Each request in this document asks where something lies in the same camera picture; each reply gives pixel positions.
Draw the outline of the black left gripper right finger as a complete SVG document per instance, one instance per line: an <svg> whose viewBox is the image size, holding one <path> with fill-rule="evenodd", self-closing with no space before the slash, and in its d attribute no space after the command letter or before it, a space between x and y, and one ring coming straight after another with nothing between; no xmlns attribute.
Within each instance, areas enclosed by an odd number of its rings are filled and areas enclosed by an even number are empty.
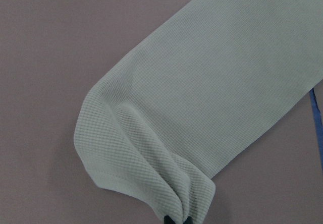
<svg viewBox="0 0 323 224"><path fill-rule="evenodd" d="M183 224L193 224L193 219L191 216L187 217L187 219L183 222Z"/></svg>

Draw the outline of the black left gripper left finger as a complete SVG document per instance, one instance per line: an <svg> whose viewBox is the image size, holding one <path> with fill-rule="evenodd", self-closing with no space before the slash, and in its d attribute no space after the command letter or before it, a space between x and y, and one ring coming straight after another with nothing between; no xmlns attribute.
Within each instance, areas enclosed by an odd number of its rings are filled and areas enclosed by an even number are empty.
<svg viewBox="0 0 323 224"><path fill-rule="evenodd" d="M168 215L164 216L164 224L174 224L172 218Z"/></svg>

